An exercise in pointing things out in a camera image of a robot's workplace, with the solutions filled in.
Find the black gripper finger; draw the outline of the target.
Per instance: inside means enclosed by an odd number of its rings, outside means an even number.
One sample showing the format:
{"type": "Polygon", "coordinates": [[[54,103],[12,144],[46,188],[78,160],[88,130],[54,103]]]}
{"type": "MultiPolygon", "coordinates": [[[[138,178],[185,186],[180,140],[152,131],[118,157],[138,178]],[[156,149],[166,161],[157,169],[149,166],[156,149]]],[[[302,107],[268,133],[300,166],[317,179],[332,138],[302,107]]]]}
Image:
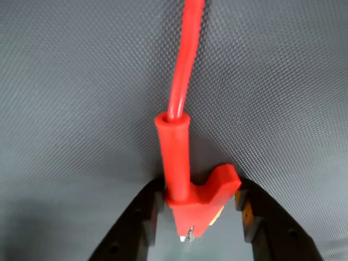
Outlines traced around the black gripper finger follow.
{"type": "Polygon", "coordinates": [[[155,245],[158,214],[164,209],[164,178],[147,183],[96,247],[90,260],[147,260],[155,245]]]}
{"type": "Polygon", "coordinates": [[[250,179],[241,182],[235,208],[254,260],[323,260],[312,237],[268,192],[250,179]]]}

